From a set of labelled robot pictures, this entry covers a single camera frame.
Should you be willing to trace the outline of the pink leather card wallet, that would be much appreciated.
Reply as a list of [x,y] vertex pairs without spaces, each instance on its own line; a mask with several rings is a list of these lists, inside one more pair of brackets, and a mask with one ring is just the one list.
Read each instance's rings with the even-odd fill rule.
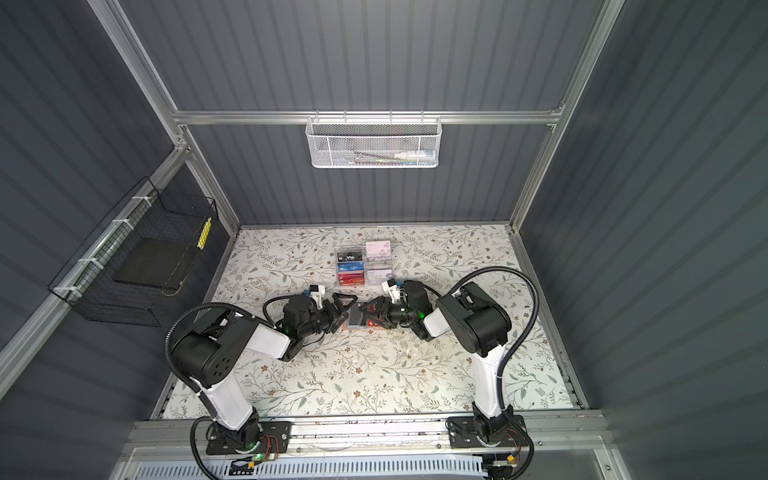
[[362,325],[362,322],[361,322],[361,313],[360,313],[360,311],[359,311],[359,309],[358,309],[358,305],[359,305],[360,303],[365,303],[365,302],[360,302],[360,301],[358,301],[358,302],[356,303],[356,305],[355,305],[355,306],[354,306],[354,307],[353,307],[353,308],[352,308],[352,309],[349,311],[349,316],[348,316],[348,318],[347,318],[347,319],[344,321],[344,324],[343,324],[343,327],[344,327],[344,329],[345,329],[345,330],[352,330],[352,331],[357,331],[357,330],[372,330],[372,329],[368,329],[367,327],[364,327],[364,326]]

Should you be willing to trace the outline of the clear acrylic card display stand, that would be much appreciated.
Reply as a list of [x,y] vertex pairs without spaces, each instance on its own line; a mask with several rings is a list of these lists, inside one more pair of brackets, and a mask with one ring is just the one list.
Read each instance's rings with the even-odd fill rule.
[[339,251],[346,251],[346,250],[359,250],[359,251],[361,251],[363,253],[363,261],[362,262],[364,263],[364,267],[365,267],[365,269],[363,271],[364,273],[367,270],[372,270],[372,269],[387,269],[387,268],[390,268],[393,271],[393,274],[394,274],[394,267],[393,267],[393,261],[394,261],[393,244],[392,244],[392,257],[391,258],[389,258],[389,259],[382,259],[382,260],[371,260],[371,259],[368,259],[366,257],[366,254],[365,254],[365,243],[366,242],[364,242],[362,244],[357,244],[357,245],[341,246],[341,247],[339,247],[339,248],[337,248],[335,250],[334,257],[335,257],[335,260],[336,260],[336,275],[339,273],[337,271],[337,264],[339,262],[337,261],[336,253],[339,252]]

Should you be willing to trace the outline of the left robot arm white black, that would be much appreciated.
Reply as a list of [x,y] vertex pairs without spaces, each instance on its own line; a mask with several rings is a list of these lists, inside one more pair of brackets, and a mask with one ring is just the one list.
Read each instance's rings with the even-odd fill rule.
[[230,450],[251,453],[269,436],[235,378],[237,361],[247,350],[283,362],[292,360],[308,336],[337,331],[357,300],[355,295],[337,292],[324,299],[315,286],[267,300],[267,306],[285,303],[278,321],[267,313],[257,316],[225,302],[200,304],[171,326],[164,340],[165,359],[171,372],[204,405],[216,439]]

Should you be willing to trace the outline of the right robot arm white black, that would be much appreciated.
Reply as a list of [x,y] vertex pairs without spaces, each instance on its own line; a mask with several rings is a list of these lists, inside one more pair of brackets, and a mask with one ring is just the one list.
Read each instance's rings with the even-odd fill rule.
[[382,288],[383,295],[357,306],[362,318],[384,329],[409,329],[423,341],[453,334],[472,358],[470,431],[483,445],[500,443],[514,420],[502,380],[511,328],[506,311],[473,282],[445,295],[417,280],[391,279]]

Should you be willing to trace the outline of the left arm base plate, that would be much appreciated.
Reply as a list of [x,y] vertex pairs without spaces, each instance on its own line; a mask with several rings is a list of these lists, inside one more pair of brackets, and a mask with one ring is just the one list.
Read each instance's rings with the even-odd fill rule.
[[207,455],[286,453],[293,424],[288,421],[253,421],[239,430],[213,422],[206,430]]

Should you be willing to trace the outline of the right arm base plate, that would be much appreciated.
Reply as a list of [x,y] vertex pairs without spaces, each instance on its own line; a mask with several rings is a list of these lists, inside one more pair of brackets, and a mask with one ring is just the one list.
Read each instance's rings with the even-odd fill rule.
[[445,421],[454,449],[507,448],[519,451],[532,441],[522,416],[500,415],[486,421],[482,416],[453,416]]

